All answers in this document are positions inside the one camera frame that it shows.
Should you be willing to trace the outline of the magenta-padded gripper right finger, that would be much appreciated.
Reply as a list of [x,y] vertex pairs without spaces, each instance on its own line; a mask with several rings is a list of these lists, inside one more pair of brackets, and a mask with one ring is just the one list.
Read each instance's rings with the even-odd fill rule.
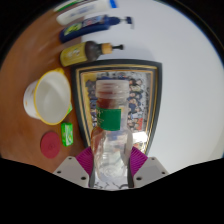
[[127,171],[129,188],[140,188],[168,175],[156,157],[147,157],[136,147],[132,148]]

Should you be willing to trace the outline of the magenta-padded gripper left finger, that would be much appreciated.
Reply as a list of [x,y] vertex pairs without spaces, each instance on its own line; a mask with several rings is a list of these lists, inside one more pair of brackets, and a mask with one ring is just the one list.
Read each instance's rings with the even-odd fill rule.
[[54,174],[81,187],[93,188],[95,169],[91,148],[87,147],[75,157],[68,156]]

